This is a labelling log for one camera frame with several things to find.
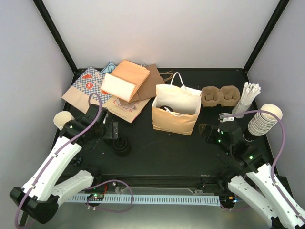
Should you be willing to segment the orange kraft paper bag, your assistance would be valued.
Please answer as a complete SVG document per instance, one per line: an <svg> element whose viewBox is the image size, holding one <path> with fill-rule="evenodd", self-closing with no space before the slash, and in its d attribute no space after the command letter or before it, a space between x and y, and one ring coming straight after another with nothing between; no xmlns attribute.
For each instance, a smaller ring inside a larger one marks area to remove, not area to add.
<svg viewBox="0 0 305 229"><path fill-rule="evenodd" d="M152 103L152 124L155 130L191 135L201 110L200 90L184 85L179 72L175 72L169 84L156 85L156 97ZM158 107L166 105L167 112Z"/></svg>

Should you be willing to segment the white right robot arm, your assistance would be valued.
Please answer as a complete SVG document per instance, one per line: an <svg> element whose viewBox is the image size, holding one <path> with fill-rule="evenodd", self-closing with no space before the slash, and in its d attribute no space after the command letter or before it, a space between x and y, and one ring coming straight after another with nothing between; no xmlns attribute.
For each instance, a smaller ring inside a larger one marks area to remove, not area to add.
<svg viewBox="0 0 305 229"><path fill-rule="evenodd" d="M207 143L217 145L229 159L228 168L216 181L221 192L236 194L272 229L305 227L305 211L272 173L271 164L259 148L245 141L236 122L200 124L199 130Z"/></svg>

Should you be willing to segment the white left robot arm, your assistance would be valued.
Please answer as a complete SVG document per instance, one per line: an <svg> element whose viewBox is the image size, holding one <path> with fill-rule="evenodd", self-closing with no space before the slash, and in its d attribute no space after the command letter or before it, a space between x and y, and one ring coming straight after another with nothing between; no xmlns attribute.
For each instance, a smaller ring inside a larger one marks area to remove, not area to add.
<svg viewBox="0 0 305 229"><path fill-rule="evenodd" d="M65 123L53 149L37 172L22 187L14 187L10 198L40 224L49 222L58 208L78 192L102 186L101 171L87 166L57 184L69 164L78 164L79 152L92 140L112 142L118 138L118 123L107 120L107 108L91 104L86 114Z"/></svg>

